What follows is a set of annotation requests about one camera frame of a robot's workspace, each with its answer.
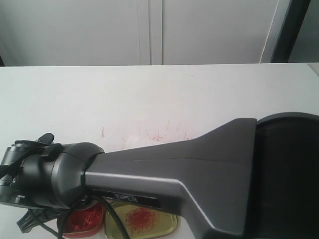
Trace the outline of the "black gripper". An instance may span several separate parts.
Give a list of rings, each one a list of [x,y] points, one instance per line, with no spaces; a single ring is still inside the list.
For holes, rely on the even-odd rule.
[[[58,231],[46,225],[47,222],[57,219],[63,219],[69,209],[28,209],[24,216],[17,222],[20,231],[23,234],[31,232],[34,227],[42,227],[52,234],[57,234]]]

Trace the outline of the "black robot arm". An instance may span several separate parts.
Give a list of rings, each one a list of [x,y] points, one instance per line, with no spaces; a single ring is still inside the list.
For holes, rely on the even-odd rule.
[[[96,199],[182,216],[197,239],[316,239],[319,118],[234,119],[198,138],[105,153],[89,142],[17,140],[0,202],[30,209],[23,232]]]

